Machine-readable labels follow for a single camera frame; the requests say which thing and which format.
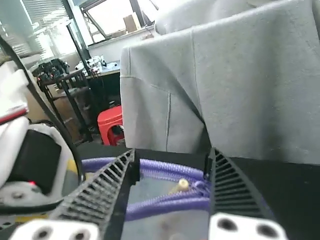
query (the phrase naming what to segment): black cable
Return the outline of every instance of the black cable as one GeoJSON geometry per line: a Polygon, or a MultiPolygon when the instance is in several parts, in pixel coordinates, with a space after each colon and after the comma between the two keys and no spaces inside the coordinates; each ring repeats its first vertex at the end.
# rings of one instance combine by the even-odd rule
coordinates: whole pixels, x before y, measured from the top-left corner
{"type": "MultiPolygon", "coordinates": [[[[70,148],[71,153],[73,155],[77,171],[78,171],[78,183],[79,185],[86,180],[86,175],[82,167],[82,161],[81,158],[77,152],[76,146],[73,144],[71,136],[69,135],[67,129],[63,126],[63,124],[57,119],[57,117],[54,115],[54,113],[48,108],[46,103],[43,101],[42,97],[37,92],[37,89],[35,88],[33,81],[30,79],[30,76],[28,74],[27,69],[25,68],[24,64],[21,62],[18,55],[15,53],[15,51],[11,48],[11,46],[0,36],[0,47],[2,50],[7,54],[12,61],[15,62],[17,67],[19,69],[22,69],[26,79],[28,80],[28,86],[27,88],[33,95],[34,99],[38,102],[40,107],[43,109],[44,113],[49,117],[49,119],[53,122],[53,124],[56,126],[58,131],[60,132],[62,138],[66,142],[67,146],[70,148]]],[[[0,215],[8,215],[8,214],[33,214],[37,212],[48,212],[53,209],[55,209],[60,203],[61,200],[58,200],[53,203],[39,205],[39,206],[5,206],[0,205],[0,215]]]]}

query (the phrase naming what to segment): purple rope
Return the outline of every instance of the purple rope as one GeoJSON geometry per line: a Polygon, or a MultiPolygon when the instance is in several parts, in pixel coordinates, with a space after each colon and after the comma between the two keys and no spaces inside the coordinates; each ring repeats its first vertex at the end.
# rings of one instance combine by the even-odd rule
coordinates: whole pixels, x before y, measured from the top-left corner
{"type": "MultiPolygon", "coordinates": [[[[91,158],[82,160],[82,164],[86,172],[95,172],[114,159],[114,157],[91,158]]],[[[140,159],[140,167],[142,170],[146,170],[148,172],[157,171],[168,175],[177,175],[180,178],[193,178],[195,180],[203,181],[203,172],[189,166],[149,159],[140,159]]]]}
{"type": "Polygon", "coordinates": [[[209,210],[210,199],[207,197],[187,198],[159,202],[146,207],[131,207],[126,210],[125,220],[134,221],[156,215],[186,210],[209,210]]]}

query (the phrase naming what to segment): small beige object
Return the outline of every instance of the small beige object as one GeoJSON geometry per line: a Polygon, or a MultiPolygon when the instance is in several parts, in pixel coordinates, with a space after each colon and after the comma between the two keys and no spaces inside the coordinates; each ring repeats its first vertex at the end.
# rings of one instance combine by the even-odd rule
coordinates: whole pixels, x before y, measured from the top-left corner
{"type": "Polygon", "coordinates": [[[178,184],[172,188],[169,192],[169,194],[175,194],[178,192],[186,192],[189,190],[189,182],[185,178],[181,178],[178,182],[178,184]]]}

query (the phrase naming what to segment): window frame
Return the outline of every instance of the window frame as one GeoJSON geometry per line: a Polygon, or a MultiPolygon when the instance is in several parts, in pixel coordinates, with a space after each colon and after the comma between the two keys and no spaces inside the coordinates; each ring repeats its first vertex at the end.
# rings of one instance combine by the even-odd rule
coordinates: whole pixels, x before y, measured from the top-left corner
{"type": "MultiPolygon", "coordinates": [[[[90,34],[90,37],[93,41],[93,43],[88,45],[88,47],[99,44],[99,43],[103,43],[103,42],[106,42],[106,41],[112,39],[112,34],[106,34],[104,32],[104,30],[101,28],[101,26],[95,21],[93,16],[91,16],[91,14],[89,13],[90,9],[98,6],[99,4],[101,4],[105,1],[107,1],[107,0],[87,0],[86,2],[79,5],[79,8],[80,8],[82,16],[84,18],[86,27],[87,27],[89,34],[90,34]],[[95,32],[95,34],[93,34],[90,31],[89,23],[93,24],[97,28],[97,32],[95,32]],[[101,34],[104,37],[104,39],[101,41],[95,42],[94,35],[96,35],[97,33],[101,34]]],[[[134,12],[136,14],[138,21],[139,21],[139,25],[141,28],[151,26],[154,24],[154,22],[151,22],[146,15],[143,16],[143,11],[141,11],[138,0],[129,0],[129,2],[131,5],[131,8],[132,8],[132,12],[134,12]]]]}

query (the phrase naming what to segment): screw hole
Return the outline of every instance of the screw hole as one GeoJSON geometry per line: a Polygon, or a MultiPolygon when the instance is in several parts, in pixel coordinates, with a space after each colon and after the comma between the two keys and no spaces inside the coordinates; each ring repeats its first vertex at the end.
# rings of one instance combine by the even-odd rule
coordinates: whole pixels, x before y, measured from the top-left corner
{"type": "Polygon", "coordinates": [[[84,239],[85,235],[83,233],[78,233],[77,235],[75,235],[75,239],[76,240],[82,240],[84,239]]]}
{"type": "Polygon", "coordinates": [[[73,235],[73,240],[88,240],[90,237],[90,233],[87,230],[81,230],[75,235],[73,235]]]}
{"type": "Polygon", "coordinates": [[[51,234],[51,228],[49,227],[45,227],[45,228],[41,228],[40,230],[38,230],[34,236],[33,239],[34,240],[44,240],[46,238],[48,238],[51,234]]]}
{"type": "Polygon", "coordinates": [[[276,230],[274,230],[271,226],[262,224],[257,227],[257,232],[260,235],[269,237],[269,238],[277,238],[278,234],[276,230]]]}
{"type": "Polygon", "coordinates": [[[230,219],[223,218],[218,221],[218,227],[227,231],[237,231],[237,225],[230,219]]]}

